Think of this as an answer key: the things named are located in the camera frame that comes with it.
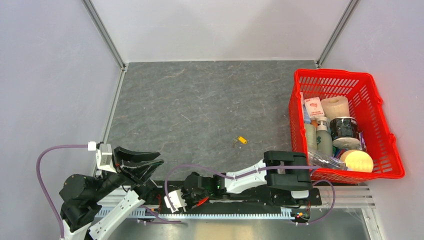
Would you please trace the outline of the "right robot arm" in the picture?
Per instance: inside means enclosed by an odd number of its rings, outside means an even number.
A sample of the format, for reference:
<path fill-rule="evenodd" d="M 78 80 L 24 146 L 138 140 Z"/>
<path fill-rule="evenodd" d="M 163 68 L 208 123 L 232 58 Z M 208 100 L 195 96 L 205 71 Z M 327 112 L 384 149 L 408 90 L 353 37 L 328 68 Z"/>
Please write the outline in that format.
<path fill-rule="evenodd" d="M 179 196 L 192 207 L 204 202 L 303 205 L 313 189 L 311 167 L 301 152 L 269 150 L 242 170 L 201 176 L 192 172 Z"/>

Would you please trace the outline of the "yellow tagged key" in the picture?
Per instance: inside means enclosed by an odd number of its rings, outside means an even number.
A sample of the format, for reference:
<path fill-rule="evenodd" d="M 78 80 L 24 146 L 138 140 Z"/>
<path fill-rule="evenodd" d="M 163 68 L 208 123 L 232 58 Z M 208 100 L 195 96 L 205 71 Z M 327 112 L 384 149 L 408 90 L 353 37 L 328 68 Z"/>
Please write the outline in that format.
<path fill-rule="evenodd" d="M 243 145 L 246 145 L 248 143 L 248 141 L 242 136 L 237 136 L 233 139 L 232 148 L 235 148 L 237 143 L 241 143 Z"/>

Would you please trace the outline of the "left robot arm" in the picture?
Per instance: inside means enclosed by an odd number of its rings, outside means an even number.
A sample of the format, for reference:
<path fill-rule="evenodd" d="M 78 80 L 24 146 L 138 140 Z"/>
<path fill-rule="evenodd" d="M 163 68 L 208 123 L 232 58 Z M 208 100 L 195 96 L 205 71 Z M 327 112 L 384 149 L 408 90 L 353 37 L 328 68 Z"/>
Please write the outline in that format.
<path fill-rule="evenodd" d="M 151 181 L 154 171 L 164 163 L 158 151 L 131 151 L 110 144 L 97 145 L 100 177 L 72 174 L 59 192 L 63 200 L 60 217 L 66 240 L 107 240 L 114 230 L 138 207 L 152 204 L 158 187 Z M 129 185 L 122 200 L 101 220 L 93 224 L 102 209 L 99 201 L 114 190 Z"/>

